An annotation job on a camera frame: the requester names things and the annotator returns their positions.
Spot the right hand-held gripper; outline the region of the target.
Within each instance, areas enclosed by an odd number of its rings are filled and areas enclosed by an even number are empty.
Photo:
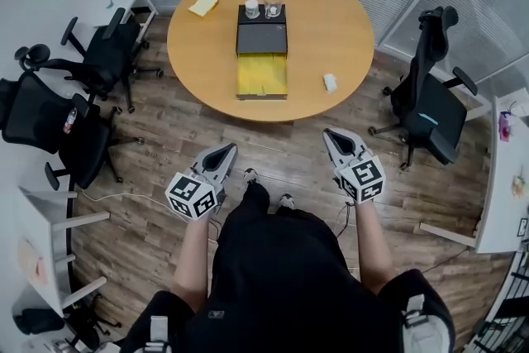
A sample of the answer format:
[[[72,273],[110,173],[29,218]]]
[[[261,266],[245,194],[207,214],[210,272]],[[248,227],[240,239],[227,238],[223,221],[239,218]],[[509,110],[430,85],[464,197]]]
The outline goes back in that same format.
[[[340,189],[355,203],[373,200],[384,192],[386,176],[377,155],[367,150],[364,141],[353,131],[342,128],[326,128],[323,131],[334,175]],[[344,156],[357,156],[344,163]]]

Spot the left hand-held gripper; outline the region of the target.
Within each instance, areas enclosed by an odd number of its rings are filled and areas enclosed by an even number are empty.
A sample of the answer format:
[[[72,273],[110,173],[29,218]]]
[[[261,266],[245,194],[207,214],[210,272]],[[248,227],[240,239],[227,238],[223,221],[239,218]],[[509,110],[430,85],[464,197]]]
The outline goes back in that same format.
[[[177,172],[165,197],[172,212],[194,221],[217,212],[226,198],[224,181],[238,155],[235,143],[223,143],[202,150],[184,173]]]

